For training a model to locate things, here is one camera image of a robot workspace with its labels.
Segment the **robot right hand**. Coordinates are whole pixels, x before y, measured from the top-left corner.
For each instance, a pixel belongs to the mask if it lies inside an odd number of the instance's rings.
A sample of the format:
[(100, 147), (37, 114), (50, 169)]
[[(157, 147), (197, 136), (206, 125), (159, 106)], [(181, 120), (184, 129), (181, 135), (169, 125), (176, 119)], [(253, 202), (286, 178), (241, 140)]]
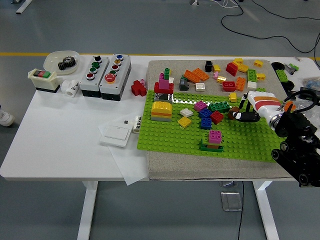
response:
[(232, 119), (246, 123), (255, 123), (265, 118), (272, 127), (284, 113), (281, 105), (273, 93), (248, 91), (241, 98), (238, 109), (231, 109), (229, 115)]

